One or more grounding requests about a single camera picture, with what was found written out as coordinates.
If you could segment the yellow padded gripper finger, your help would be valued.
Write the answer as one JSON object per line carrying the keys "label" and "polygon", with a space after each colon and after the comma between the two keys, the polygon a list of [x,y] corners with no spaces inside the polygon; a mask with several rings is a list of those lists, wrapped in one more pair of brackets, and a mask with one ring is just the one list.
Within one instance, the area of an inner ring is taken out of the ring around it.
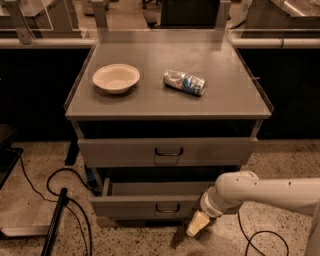
{"label": "yellow padded gripper finger", "polygon": [[209,216],[200,211],[196,211],[187,228],[187,234],[194,237],[199,231],[206,227],[210,222]]}

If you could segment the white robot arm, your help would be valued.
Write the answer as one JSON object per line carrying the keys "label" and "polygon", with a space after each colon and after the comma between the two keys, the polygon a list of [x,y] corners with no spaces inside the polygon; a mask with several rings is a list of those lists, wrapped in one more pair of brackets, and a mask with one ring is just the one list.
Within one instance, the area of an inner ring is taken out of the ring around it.
{"label": "white robot arm", "polygon": [[195,236],[218,218],[244,202],[257,202],[312,217],[312,226],[304,256],[320,255],[320,178],[259,179],[251,171],[220,175],[200,198],[187,228]]}

